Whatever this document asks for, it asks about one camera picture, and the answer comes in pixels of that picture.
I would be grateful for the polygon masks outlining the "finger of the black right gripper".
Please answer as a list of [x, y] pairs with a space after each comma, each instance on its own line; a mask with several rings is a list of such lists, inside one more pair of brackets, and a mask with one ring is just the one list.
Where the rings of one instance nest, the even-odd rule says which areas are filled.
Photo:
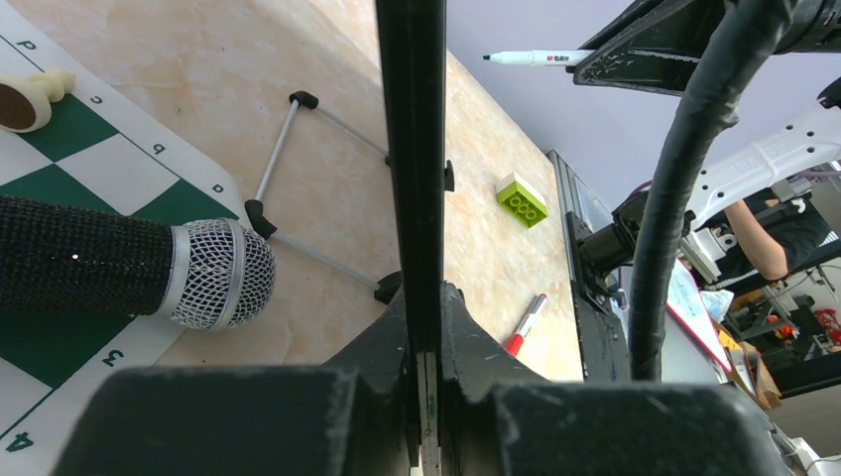
[[724, 1], [634, 1], [581, 48], [573, 83], [679, 96], [727, 11]]

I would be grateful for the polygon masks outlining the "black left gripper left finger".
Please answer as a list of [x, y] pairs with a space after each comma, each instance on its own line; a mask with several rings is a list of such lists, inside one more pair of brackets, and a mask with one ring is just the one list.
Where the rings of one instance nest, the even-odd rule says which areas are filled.
[[406, 300], [321, 365], [130, 368], [95, 392], [58, 475], [406, 475]]

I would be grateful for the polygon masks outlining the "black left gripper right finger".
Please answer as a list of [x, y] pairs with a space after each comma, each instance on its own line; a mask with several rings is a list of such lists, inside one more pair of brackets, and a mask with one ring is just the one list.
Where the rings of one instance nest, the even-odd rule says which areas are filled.
[[555, 383], [442, 290], [445, 475], [784, 475], [766, 415], [725, 385]]

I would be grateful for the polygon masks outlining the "green whiteboard marker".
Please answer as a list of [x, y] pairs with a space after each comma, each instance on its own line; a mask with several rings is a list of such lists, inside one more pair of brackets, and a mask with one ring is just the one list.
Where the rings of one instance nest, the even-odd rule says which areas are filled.
[[593, 53], [594, 50], [509, 51], [483, 55], [482, 60], [504, 65], [574, 67]]

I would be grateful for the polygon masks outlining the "white whiteboard black frame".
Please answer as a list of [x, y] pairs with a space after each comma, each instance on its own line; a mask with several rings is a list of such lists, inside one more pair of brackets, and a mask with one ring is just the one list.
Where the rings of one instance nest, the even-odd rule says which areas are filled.
[[376, 4], [422, 471], [439, 475], [443, 289], [445, 4]]

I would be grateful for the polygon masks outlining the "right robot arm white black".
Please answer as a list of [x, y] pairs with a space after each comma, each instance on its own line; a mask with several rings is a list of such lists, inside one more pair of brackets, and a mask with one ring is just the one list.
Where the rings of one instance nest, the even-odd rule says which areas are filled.
[[[773, 55], [836, 54], [836, 1], [635, 1], [589, 39], [578, 85], [701, 99], [704, 130], [736, 123], [742, 92]], [[727, 236], [705, 228], [726, 206], [798, 175], [827, 173], [840, 156], [840, 85], [833, 82], [800, 119], [731, 158], [702, 169], [685, 206], [680, 251], [708, 281], [719, 277]]]

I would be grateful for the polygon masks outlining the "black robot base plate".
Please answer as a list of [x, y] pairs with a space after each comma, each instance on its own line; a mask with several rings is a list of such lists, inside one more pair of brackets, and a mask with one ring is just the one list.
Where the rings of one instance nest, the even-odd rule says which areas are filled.
[[583, 222], [569, 211], [564, 215], [575, 326], [585, 381], [630, 382], [630, 361], [621, 319], [601, 289], [588, 279], [578, 250]]

